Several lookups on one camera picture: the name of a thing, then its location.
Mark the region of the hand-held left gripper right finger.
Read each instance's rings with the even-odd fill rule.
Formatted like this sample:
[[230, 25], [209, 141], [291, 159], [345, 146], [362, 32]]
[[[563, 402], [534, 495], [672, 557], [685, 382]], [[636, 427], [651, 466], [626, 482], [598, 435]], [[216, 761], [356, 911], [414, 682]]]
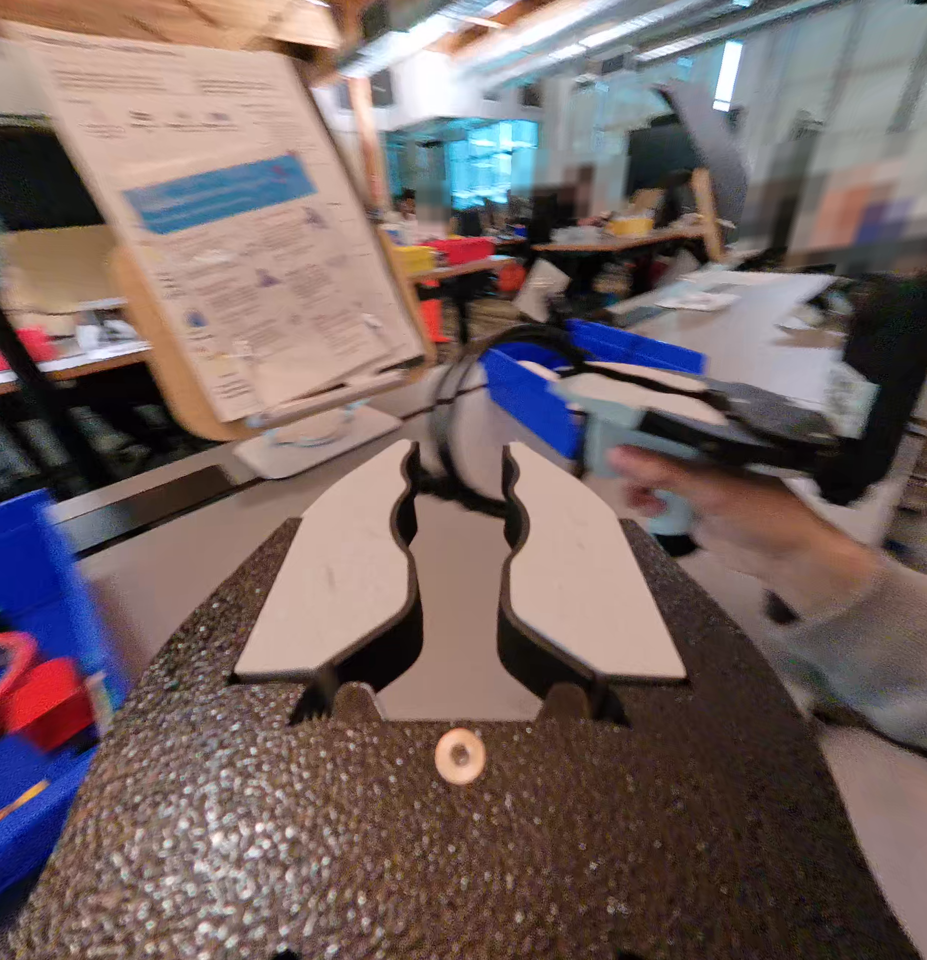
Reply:
[[622, 523], [597, 493], [523, 442], [502, 453], [505, 542], [497, 653], [544, 702], [623, 716], [618, 688], [675, 688], [688, 670]]

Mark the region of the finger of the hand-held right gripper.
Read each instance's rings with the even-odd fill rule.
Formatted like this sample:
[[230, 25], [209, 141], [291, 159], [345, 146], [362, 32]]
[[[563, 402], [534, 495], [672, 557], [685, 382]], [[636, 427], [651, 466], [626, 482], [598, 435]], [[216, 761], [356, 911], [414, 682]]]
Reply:
[[590, 473], [600, 477], [612, 476], [611, 455], [622, 447], [679, 459], [699, 458], [697, 439], [664, 438], [658, 421], [664, 426], [687, 422], [693, 436], [731, 426], [724, 413], [703, 400], [598, 373], [553, 380], [550, 392], [585, 415], [583, 459]]
[[706, 379], [655, 367], [586, 362], [583, 364], [583, 372], [668, 394], [703, 396], [710, 392], [710, 382]]

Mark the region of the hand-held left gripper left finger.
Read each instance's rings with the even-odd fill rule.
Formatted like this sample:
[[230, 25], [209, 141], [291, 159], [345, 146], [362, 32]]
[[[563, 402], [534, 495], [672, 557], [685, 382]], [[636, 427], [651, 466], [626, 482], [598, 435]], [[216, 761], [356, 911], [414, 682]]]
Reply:
[[422, 594], [410, 549], [418, 533], [418, 442], [398, 439], [303, 511], [232, 678], [298, 683], [304, 714], [339, 690], [373, 694], [422, 654]]

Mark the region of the blue plastic bin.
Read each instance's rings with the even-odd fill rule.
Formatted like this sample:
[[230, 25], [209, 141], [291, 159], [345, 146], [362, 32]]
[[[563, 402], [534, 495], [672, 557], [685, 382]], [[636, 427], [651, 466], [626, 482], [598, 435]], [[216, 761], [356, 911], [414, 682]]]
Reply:
[[481, 355], [491, 399], [557, 454], [572, 459], [583, 438], [583, 422], [529, 368], [549, 373], [570, 366], [554, 344], [570, 343], [588, 359], [702, 376], [710, 367], [707, 354], [596, 322], [572, 319], [566, 330], [533, 333], [529, 325], [508, 330]]
[[[131, 689], [45, 490], [0, 504], [0, 915], [56, 846], [113, 714]], [[12, 694], [38, 664], [70, 657], [96, 725], [44, 753], [6, 730]]]

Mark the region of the grey desk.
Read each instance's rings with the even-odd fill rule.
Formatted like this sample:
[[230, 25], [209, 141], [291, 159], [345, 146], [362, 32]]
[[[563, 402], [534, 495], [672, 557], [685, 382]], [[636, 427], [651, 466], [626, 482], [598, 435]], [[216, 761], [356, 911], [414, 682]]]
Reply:
[[[668, 313], [650, 338], [706, 354], [710, 376], [750, 382], [806, 405], [825, 396], [837, 333], [798, 326], [810, 277], [753, 286], [719, 314]], [[132, 678], [182, 621], [279, 524], [383, 450], [389, 438], [296, 477], [253, 483], [230, 446], [58, 505], [53, 518], [80, 558]], [[507, 554], [501, 521], [423, 497], [411, 549], [421, 584], [420, 660], [383, 694], [393, 718], [531, 718], [538, 701], [500, 666], [496, 612]]]

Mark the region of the person's right hand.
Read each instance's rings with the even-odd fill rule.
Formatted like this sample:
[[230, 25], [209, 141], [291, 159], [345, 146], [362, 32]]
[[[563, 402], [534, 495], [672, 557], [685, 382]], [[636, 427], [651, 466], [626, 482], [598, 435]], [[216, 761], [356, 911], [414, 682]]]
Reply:
[[629, 507], [657, 519], [664, 493], [684, 499], [697, 545], [757, 580], [798, 618], [851, 606], [878, 580], [879, 553], [822, 518], [778, 478], [629, 445], [614, 447], [606, 461], [622, 478]]

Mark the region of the white paper sheet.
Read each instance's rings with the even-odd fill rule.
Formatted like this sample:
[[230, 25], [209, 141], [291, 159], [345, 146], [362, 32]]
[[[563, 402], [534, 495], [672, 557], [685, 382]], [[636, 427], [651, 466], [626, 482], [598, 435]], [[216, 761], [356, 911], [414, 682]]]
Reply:
[[685, 290], [658, 298], [653, 306], [661, 310], [715, 313], [735, 305], [739, 294], [722, 291]]

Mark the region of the white board panel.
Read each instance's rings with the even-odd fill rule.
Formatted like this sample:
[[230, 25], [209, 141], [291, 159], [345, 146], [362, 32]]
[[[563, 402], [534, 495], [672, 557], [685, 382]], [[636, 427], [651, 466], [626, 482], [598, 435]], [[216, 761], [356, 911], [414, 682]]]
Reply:
[[544, 324], [548, 322], [553, 302], [560, 300], [571, 282], [571, 277], [554, 263], [537, 258], [513, 300], [513, 306], [524, 320]]

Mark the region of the red plastic block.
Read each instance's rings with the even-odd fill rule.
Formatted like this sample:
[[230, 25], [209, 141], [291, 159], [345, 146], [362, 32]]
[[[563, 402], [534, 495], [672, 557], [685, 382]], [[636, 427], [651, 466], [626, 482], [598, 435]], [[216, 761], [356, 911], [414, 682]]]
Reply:
[[11, 694], [6, 732], [44, 754], [95, 728], [95, 711], [77, 662], [58, 656], [33, 666]]

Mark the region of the white instruction sheet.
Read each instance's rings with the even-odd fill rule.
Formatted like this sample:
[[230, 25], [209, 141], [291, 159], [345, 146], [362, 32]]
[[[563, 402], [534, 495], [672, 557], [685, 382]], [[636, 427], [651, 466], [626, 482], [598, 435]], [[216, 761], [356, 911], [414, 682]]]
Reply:
[[287, 57], [3, 29], [220, 422], [422, 365], [415, 311]]

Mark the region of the person's grey sweatshirt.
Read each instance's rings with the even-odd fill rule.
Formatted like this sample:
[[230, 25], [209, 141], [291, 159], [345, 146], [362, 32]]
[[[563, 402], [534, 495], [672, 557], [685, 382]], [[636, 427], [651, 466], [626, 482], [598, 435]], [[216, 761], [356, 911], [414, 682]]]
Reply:
[[927, 758], [860, 728], [817, 731], [870, 870], [927, 958]]

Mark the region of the beige document stand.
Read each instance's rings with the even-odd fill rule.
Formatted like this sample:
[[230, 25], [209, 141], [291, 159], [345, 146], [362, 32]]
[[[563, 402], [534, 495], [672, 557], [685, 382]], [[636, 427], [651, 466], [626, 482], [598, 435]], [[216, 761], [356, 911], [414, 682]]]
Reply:
[[1, 234], [1, 307], [64, 315], [121, 300], [110, 266], [116, 248], [105, 224]]

